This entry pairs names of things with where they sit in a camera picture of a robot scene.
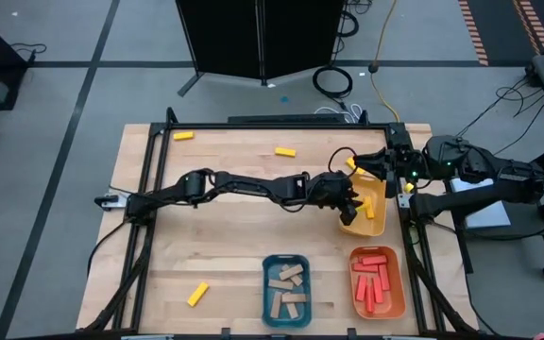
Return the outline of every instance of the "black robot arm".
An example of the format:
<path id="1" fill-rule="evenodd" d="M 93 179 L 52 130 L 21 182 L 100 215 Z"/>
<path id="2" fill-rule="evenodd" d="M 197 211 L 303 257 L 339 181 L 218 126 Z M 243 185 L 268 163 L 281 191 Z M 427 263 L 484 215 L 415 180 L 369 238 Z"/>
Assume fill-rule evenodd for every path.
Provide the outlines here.
<path id="1" fill-rule="evenodd" d="M 544 195 L 544 171 L 534 162 L 497 158 L 486 149 L 461 137 L 432 137 L 422 151 L 414 150 L 410 138 L 402 138 L 390 148 L 354 157 L 356 166 L 386 181 L 386 197 L 396 196 L 400 179 L 417 183 L 420 179 L 459 179 L 479 183 L 493 179 L 489 186 L 464 192 L 410 197 L 414 219 L 438 216 L 443 211 L 473 213 L 500 200 L 536 203 Z"/>
<path id="2" fill-rule="evenodd" d="M 206 190 L 207 183 L 211 189 Z M 181 176 L 175 185 L 147 194 L 130 195 L 127 199 L 126 217 L 144 220 L 151 212 L 167 205 L 191 205 L 195 208 L 211 202 L 221 194 L 234 193 L 266 197 L 286 211 L 294 213 L 301 206 L 338 208 L 341 221 L 349 225 L 356 217 L 356 208 L 362 202 L 353 200 L 354 193 L 349 177 L 342 172 L 327 172 L 314 178 L 308 173 L 275 179 L 237 176 L 211 169 L 191 171 Z M 286 207 L 299 206 L 297 210 Z"/>

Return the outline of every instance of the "red block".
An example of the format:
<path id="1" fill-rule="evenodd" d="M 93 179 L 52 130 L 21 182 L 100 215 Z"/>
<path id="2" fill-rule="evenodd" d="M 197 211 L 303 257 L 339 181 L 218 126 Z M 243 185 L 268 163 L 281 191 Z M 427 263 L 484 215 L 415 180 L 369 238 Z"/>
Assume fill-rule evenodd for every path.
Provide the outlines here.
<path id="1" fill-rule="evenodd" d="M 383 303 L 382 281 L 377 277 L 373 278 L 373 290 L 375 291 L 375 303 Z"/>
<path id="2" fill-rule="evenodd" d="M 355 263 L 353 268 L 354 271 L 363 271 L 366 273 L 377 273 L 379 271 L 379 266 L 376 264 L 364 265 L 362 263 Z"/>
<path id="3" fill-rule="evenodd" d="M 369 284 L 366 287 L 366 311 L 369 313 L 375 313 L 375 303 L 373 303 L 373 285 Z"/>
<path id="4" fill-rule="evenodd" d="M 387 265 L 379 265 L 379 278 L 382 280 L 382 289 L 389 290 L 389 278 L 387 277 Z"/>
<path id="5" fill-rule="evenodd" d="M 387 264 L 387 258 L 385 257 L 385 255 L 369 256 L 369 257 L 363 258 L 363 264 L 364 265 Z"/>
<path id="6" fill-rule="evenodd" d="M 366 293 L 366 276 L 358 276 L 358 285 L 356 286 L 356 301 L 364 301 Z"/>

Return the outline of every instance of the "wooden table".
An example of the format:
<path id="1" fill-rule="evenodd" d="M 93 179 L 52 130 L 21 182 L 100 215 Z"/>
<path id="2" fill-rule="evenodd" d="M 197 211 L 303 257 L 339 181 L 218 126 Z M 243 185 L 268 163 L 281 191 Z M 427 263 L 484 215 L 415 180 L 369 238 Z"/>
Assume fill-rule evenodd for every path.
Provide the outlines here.
<path id="1" fill-rule="evenodd" d="M 417 148 L 432 136 L 429 125 L 407 128 Z M 137 190 L 147 132 L 148 125 L 125 127 L 112 185 Z M 154 155 L 158 155 L 160 143 L 161 138 Z M 275 146 L 280 145 L 296 149 L 297 157 L 274 156 Z M 331 153 L 346 145 L 358 153 L 371 153 L 385 146 L 385 139 L 381 131 L 371 130 L 197 130 L 193 140 L 171 141 L 163 187 L 202 167 L 266 179 L 302 171 L 315 176 L 327 171 Z M 333 168 L 347 172 L 344 161 L 348 156 L 336 157 Z M 426 192 L 441 194 L 443 185 L 434 184 Z M 105 212 L 99 237 L 122 219 L 122 211 Z M 300 213 L 287 213 L 267 199 L 246 195 L 221 195 L 197 210 L 160 209 L 140 333 L 220 333 L 221 328 L 230 327 L 233 334 L 346 334 L 347 328 L 353 327 L 358 334 L 418 334 L 396 201 L 387 201 L 385 232 L 379 237 L 345 234 L 338 227 L 338 219 L 339 213 L 330 209 L 306 207 Z M 448 213 L 436 220 L 452 226 Z M 93 321 L 118 287 L 128 234 L 129 227 L 125 227 L 95 255 L 78 327 Z M 434 227 L 428 227 L 428 235 L 439 288 L 466 322 L 477 328 L 455 236 Z M 356 247 L 381 245 L 392 247 L 398 254 L 406 312 L 395 320 L 365 320 L 351 304 L 348 256 Z M 313 320 L 304 329 L 270 329 L 261 320 L 262 260 L 283 253 L 302 254 L 310 261 Z M 211 287 L 191 308 L 186 300 L 202 281 Z M 421 287 L 427 324 L 432 329 L 429 295 Z M 133 299 L 132 291 L 128 294 L 126 324 Z"/>

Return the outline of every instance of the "blue container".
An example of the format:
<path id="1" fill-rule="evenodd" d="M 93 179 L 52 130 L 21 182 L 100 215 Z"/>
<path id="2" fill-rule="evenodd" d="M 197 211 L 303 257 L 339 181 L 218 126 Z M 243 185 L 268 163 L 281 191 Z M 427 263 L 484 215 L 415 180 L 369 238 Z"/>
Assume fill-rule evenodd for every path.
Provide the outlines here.
<path id="1" fill-rule="evenodd" d="M 305 294 L 306 302 L 296 303 L 299 317 L 292 319 L 289 316 L 284 303 L 280 306 L 279 318 L 270 317 L 270 309 L 274 300 L 274 293 L 277 291 L 285 292 L 282 289 L 268 287 L 268 280 L 279 280 L 279 273 L 285 264 L 294 266 L 301 264 L 303 272 L 299 274 L 303 279 L 303 283 L 296 287 L 294 286 L 291 293 Z M 296 328 L 306 327 L 312 321 L 312 294 L 310 293 L 310 263 L 301 255 L 270 255 L 263 262 L 263 315 L 262 320 L 270 327 L 278 328 Z"/>

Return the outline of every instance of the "orange striped floor marking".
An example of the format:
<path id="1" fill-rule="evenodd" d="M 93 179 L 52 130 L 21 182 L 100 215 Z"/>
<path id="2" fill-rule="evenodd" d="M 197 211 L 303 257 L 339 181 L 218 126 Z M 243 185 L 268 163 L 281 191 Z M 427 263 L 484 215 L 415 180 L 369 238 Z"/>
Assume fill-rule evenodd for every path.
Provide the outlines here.
<path id="1" fill-rule="evenodd" d="M 530 0 L 519 0 L 519 4 L 524 10 L 526 18 L 528 18 L 528 21 L 533 27 L 533 31 L 535 32 L 536 37 L 540 41 L 541 45 L 544 47 L 544 27 L 538 19 L 538 16 L 536 15 L 533 4 L 530 2 Z"/>
<path id="2" fill-rule="evenodd" d="M 469 10 L 469 4 L 467 0 L 459 0 L 459 7 L 461 8 L 461 13 L 463 13 L 463 19 L 465 19 L 465 25 L 469 31 L 469 37 L 471 37 L 471 42 L 473 47 L 476 50 L 476 55 L 478 56 L 478 61 L 484 65 L 488 66 L 488 56 L 486 55 L 486 50 L 484 49 L 484 44 L 482 39 L 480 39 L 480 33 L 478 33 L 478 27 L 473 21 L 473 16 L 471 15 L 471 10 Z"/>
<path id="3" fill-rule="evenodd" d="M 540 54 L 540 49 L 538 48 L 538 44 L 536 43 L 535 36 L 533 35 L 533 30 L 530 28 L 528 23 L 526 22 L 526 18 L 524 16 L 524 10 L 523 6 L 520 4 L 521 0 L 512 0 L 514 3 L 514 7 L 516 8 L 516 11 L 518 12 L 519 19 L 521 20 L 521 24 L 524 26 L 524 29 L 526 30 L 526 34 L 528 35 L 528 40 L 530 40 L 530 45 L 534 48 L 535 53 L 537 55 Z"/>

